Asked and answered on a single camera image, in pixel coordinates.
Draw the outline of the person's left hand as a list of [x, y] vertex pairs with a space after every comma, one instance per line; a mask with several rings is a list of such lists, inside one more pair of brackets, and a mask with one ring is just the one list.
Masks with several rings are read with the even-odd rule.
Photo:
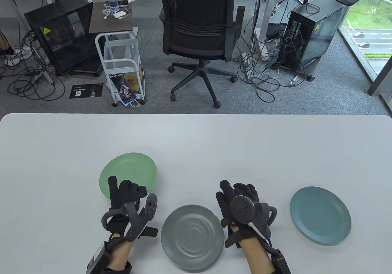
[[[111, 207], [110, 211], [120, 209], [124, 204], [131, 202], [136, 211], [139, 211], [140, 199], [146, 197], [147, 190], [144, 186], [139, 186], [129, 180], [123, 180], [118, 186], [116, 176], [108, 178]], [[129, 218], [123, 215], [116, 215], [108, 222], [107, 230], [112, 234], [124, 234]]]

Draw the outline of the person's right hand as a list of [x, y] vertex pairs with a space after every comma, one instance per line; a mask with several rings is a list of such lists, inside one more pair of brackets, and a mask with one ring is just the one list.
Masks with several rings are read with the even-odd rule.
[[277, 254], [278, 251], [272, 247], [270, 241], [270, 225], [276, 218], [276, 208], [261, 203], [252, 184], [235, 183], [231, 186], [227, 180], [223, 180], [220, 182], [220, 189], [216, 193], [223, 216], [220, 222], [228, 231], [224, 246], [229, 248], [236, 245], [238, 248], [243, 248], [240, 245], [242, 241], [256, 238], [267, 253]]

